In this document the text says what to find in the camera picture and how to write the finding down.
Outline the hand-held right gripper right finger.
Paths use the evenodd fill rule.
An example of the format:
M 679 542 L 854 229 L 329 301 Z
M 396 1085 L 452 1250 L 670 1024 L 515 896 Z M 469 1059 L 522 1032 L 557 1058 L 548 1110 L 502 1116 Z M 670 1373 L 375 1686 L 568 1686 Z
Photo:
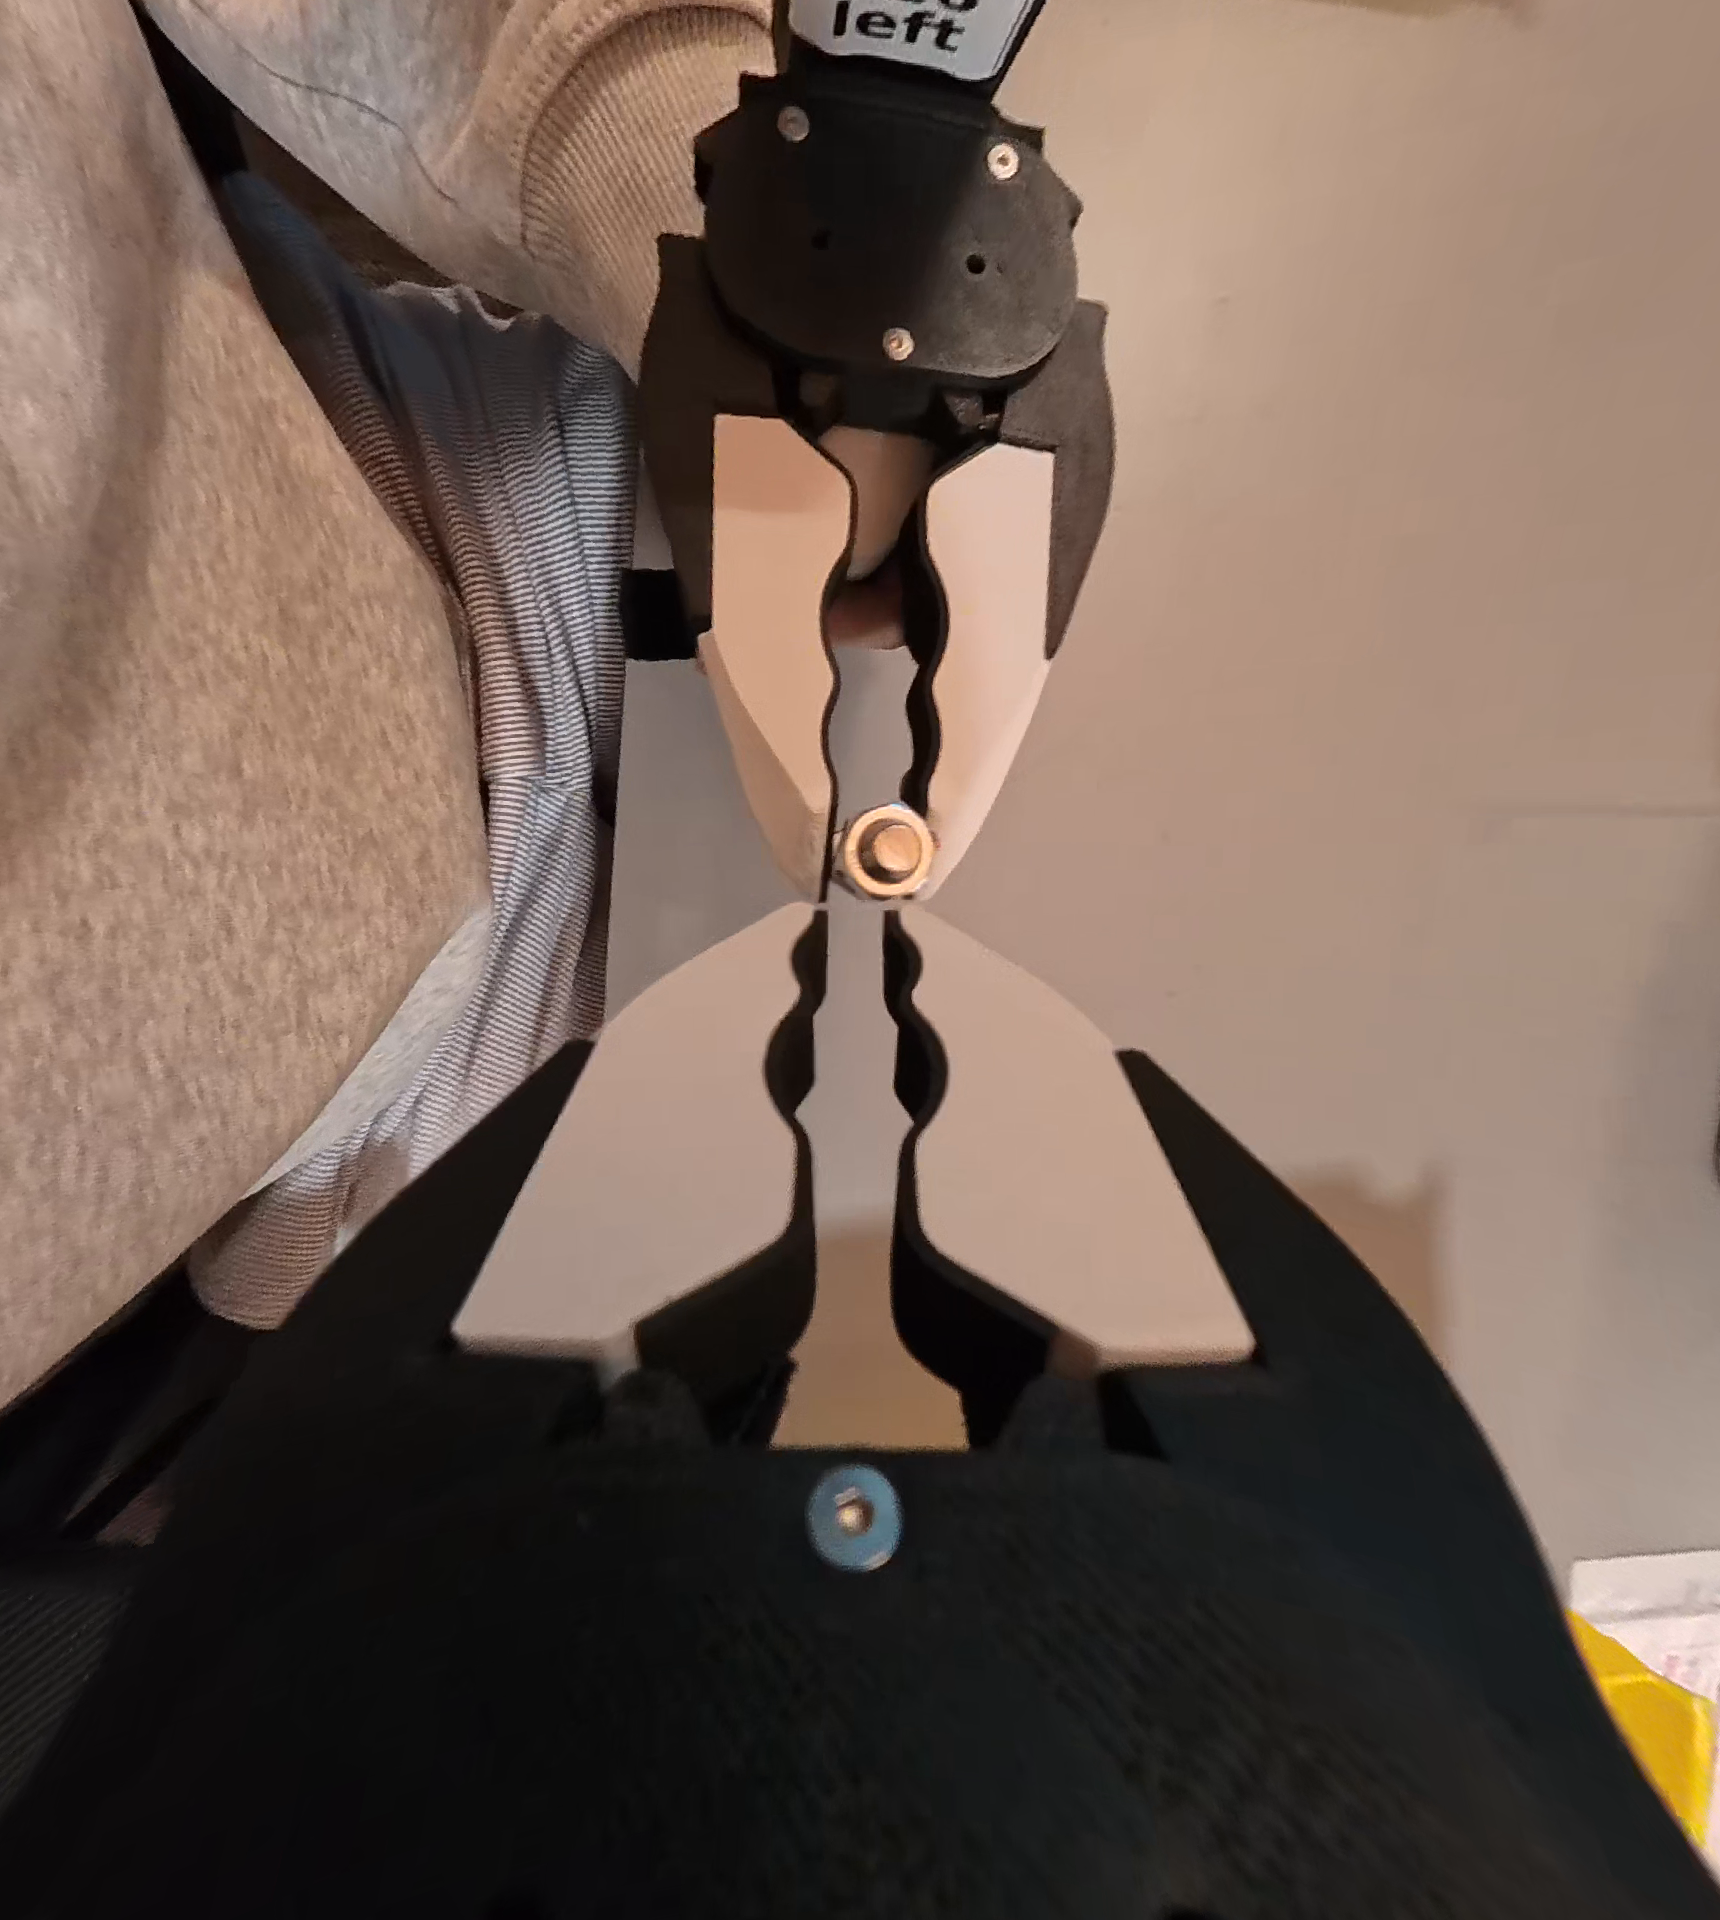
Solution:
M 1058 989 L 940 916 L 881 949 L 909 1131 L 895 1225 L 913 1282 L 959 1300 L 956 1373 L 1016 1337 L 1067 1373 L 1241 1364 L 1255 1347 L 1122 1054 Z

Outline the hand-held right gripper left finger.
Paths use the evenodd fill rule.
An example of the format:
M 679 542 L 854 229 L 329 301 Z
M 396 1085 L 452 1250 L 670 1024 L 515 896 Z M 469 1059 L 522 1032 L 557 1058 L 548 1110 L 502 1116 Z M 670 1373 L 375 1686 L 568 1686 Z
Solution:
M 782 906 L 607 1020 L 452 1335 L 544 1357 L 783 1357 L 816 1296 L 820 912 Z

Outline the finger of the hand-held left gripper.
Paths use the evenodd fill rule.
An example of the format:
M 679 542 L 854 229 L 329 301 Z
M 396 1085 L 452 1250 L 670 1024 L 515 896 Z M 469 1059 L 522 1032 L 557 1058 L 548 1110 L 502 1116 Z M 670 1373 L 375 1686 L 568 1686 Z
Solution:
M 838 796 L 826 606 L 847 564 L 847 472 L 785 420 L 718 416 L 710 533 L 710 626 L 697 655 L 775 870 L 816 902 Z
M 985 825 L 1039 706 L 1054 466 L 1050 449 L 990 445 L 940 474 L 924 498 L 944 618 L 928 682 L 936 746 L 918 802 L 934 841 L 921 899 Z

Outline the steel hex bolt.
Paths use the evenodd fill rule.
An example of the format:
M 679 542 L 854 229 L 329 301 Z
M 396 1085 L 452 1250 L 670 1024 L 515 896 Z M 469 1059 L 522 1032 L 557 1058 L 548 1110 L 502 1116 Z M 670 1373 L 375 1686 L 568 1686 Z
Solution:
M 830 880 L 855 899 L 918 899 L 934 876 L 940 841 L 928 818 L 885 802 L 850 818 L 831 837 Z

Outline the yellow plastic bin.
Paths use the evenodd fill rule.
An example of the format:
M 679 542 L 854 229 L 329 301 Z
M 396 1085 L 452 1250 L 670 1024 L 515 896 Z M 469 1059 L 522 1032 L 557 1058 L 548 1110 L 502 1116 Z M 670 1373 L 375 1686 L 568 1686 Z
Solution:
M 1665 1678 L 1576 1610 L 1565 1623 L 1616 1732 L 1686 1836 L 1704 1846 L 1715 1768 L 1714 1701 Z

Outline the person's left forearm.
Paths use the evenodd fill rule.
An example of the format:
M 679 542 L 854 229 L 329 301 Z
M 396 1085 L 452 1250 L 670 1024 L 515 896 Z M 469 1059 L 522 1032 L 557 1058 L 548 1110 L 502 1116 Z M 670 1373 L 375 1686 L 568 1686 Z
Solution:
M 694 141 L 773 69 L 766 1 L 153 1 L 192 67 L 372 227 L 630 376 Z

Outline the grey desk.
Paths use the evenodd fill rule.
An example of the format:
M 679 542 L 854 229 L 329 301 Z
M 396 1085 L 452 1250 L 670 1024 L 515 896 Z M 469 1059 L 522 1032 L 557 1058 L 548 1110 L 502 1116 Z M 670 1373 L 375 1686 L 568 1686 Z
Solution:
M 1720 4 L 1052 4 L 1111 514 L 937 909 L 1720 1548 Z

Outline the person's left hand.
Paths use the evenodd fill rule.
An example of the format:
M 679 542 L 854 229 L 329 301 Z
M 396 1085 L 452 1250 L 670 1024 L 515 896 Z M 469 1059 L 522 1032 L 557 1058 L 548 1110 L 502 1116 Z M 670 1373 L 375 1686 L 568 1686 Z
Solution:
M 846 581 L 824 609 L 824 639 L 836 649 L 897 651 L 905 646 L 897 568 Z

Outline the striped blue shirt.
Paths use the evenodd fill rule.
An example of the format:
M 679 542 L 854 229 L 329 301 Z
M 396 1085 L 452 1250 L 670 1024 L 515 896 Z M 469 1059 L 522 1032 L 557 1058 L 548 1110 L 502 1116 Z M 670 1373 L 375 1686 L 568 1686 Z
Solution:
M 226 220 L 273 332 L 440 588 L 473 725 L 487 906 L 324 1110 L 189 1250 L 201 1308 L 278 1327 L 403 1186 L 607 1003 L 631 389 L 603 352 L 465 290 L 375 290 L 271 183 Z

